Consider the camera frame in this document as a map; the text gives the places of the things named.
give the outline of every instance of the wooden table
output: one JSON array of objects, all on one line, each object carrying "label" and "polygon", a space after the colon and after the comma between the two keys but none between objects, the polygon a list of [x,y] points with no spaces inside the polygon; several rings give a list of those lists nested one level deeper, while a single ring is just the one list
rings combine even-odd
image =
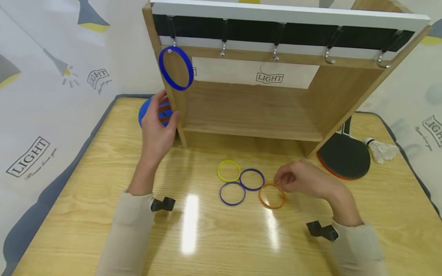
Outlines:
[{"label": "wooden table", "polygon": [[[116,102],[15,276],[94,275],[118,197],[139,158],[137,113],[143,101]],[[352,135],[392,142],[381,120],[369,114],[353,116]],[[176,204],[172,213],[156,213],[145,274],[338,275],[330,242],[309,236],[305,226],[317,219],[330,223],[326,202],[291,194],[281,209],[271,211],[257,192],[247,192],[235,207],[218,197],[222,160],[259,169],[271,181],[280,165],[302,156],[300,149],[290,141],[205,133],[191,141],[189,149],[177,141],[156,174],[156,197],[175,198]],[[316,158],[312,162],[319,165]],[[442,223],[402,156],[373,163],[366,176],[345,184],[376,229],[390,275],[440,275]],[[269,201],[277,200],[272,192]],[[233,199],[233,193],[234,187],[225,195]]]}]

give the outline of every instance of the blue ball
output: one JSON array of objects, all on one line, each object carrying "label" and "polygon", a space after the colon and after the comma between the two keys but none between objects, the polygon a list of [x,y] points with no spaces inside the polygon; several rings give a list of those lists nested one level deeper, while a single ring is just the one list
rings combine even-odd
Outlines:
[{"label": "blue ball", "polygon": [[[150,104],[150,99],[147,99],[143,105],[140,107],[140,112],[138,112],[138,123],[141,126],[141,119],[144,117],[144,115],[146,114],[147,108],[149,107]],[[169,102],[165,102],[164,104],[162,104],[161,106],[166,106],[170,104]],[[163,117],[170,117],[172,116],[172,110],[166,110],[160,114],[158,114],[158,118],[163,118]]]}]

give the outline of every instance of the long sleeve shirt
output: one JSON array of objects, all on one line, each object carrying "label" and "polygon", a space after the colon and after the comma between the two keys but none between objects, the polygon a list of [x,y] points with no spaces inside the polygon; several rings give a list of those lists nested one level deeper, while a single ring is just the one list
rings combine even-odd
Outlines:
[{"label": "long sleeve shirt", "polygon": [[[103,248],[97,276],[141,276],[153,226],[153,195],[123,192]],[[381,246],[372,227],[346,227],[333,220],[339,237],[333,254],[342,276],[387,276]]]}]

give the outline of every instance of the right hand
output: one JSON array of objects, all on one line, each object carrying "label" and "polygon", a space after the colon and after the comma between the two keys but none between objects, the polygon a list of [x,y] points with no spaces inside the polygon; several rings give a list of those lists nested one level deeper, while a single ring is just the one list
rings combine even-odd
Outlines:
[{"label": "right hand", "polygon": [[280,167],[273,182],[281,191],[301,192],[327,201],[336,193],[350,193],[341,181],[305,159]]}]

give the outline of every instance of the shuttlecock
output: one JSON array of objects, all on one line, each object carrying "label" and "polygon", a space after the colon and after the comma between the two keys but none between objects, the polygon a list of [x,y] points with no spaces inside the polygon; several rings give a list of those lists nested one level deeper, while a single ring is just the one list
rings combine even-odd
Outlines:
[{"label": "shuttlecock", "polygon": [[397,146],[379,142],[371,137],[366,138],[364,144],[370,149],[376,162],[380,164],[383,164],[385,160],[393,159],[399,152]]}]

